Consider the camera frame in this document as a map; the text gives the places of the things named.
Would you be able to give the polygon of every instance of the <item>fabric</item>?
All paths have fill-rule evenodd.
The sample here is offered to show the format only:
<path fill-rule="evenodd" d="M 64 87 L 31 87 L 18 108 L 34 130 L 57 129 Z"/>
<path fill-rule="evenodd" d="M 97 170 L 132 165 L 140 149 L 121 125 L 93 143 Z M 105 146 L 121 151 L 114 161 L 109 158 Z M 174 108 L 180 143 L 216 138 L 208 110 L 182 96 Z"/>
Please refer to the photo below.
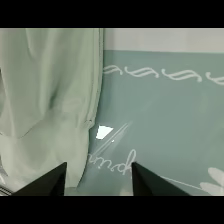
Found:
<path fill-rule="evenodd" d="M 102 78 L 100 28 L 0 31 L 0 154 L 24 184 L 68 162 L 66 187 L 85 168 Z"/>

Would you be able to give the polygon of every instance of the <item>flower petal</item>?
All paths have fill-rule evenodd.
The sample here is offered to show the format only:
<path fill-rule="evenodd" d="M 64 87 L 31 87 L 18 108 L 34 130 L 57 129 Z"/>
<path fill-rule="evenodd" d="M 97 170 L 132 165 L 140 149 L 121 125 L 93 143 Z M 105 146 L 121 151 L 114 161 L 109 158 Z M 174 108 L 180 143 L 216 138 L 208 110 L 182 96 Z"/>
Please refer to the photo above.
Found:
<path fill-rule="evenodd" d="M 200 183 L 202 190 L 213 196 L 224 196 L 224 188 L 210 183 Z"/>
<path fill-rule="evenodd" d="M 219 183 L 222 187 L 224 187 L 224 172 L 223 171 L 217 168 L 210 167 L 208 169 L 208 173 L 217 183 Z"/>

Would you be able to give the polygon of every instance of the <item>white swirl decoration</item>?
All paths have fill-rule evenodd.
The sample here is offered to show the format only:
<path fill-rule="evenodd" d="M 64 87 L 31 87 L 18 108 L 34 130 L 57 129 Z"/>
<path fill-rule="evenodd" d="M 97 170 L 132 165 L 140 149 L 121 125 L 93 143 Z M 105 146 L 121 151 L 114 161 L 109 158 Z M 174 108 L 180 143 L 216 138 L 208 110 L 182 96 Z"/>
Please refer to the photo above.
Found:
<path fill-rule="evenodd" d="M 206 72 L 205 76 L 207 79 L 211 80 L 212 82 L 224 86 L 224 77 L 218 77 L 218 78 L 211 78 L 211 72 Z"/>
<path fill-rule="evenodd" d="M 113 73 L 113 72 L 119 72 L 120 75 L 123 75 L 123 71 L 117 67 L 116 65 L 109 65 L 109 66 L 106 66 L 103 68 L 103 73 L 104 74 L 110 74 L 110 73 Z"/>
<path fill-rule="evenodd" d="M 128 71 L 128 67 L 124 67 L 124 70 L 127 74 L 134 76 L 136 78 L 144 77 L 150 74 L 154 74 L 155 78 L 159 78 L 159 73 L 157 73 L 155 70 L 149 67 L 141 68 L 134 71 Z"/>
<path fill-rule="evenodd" d="M 202 82 L 202 77 L 192 70 L 184 70 L 181 72 L 166 74 L 165 69 L 162 69 L 161 72 L 164 76 L 176 81 L 196 77 L 198 82 Z"/>

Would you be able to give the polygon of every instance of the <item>white wall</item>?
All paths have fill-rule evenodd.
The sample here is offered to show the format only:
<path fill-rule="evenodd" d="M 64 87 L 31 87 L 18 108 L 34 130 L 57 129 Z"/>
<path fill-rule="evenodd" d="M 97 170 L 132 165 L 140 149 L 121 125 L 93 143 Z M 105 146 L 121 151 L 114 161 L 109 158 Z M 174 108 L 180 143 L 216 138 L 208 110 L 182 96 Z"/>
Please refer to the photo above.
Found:
<path fill-rule="evenodd" d="M 106 28 L 105 50 L 224 52 L 224 28 Z"/>

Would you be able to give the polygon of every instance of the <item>cloth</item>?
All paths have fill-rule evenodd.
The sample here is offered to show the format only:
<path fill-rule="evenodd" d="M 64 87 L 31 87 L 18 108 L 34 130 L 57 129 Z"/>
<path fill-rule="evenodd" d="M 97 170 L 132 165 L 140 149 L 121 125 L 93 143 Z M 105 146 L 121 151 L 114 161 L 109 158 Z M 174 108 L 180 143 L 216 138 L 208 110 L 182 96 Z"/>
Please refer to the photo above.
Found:
<path fill-rule="evenodd" d="M 66 187 L 83 174 L 102 79 L 103 29 L 0 30 L 0 154 L 28 184 L 68 162 Z"/>

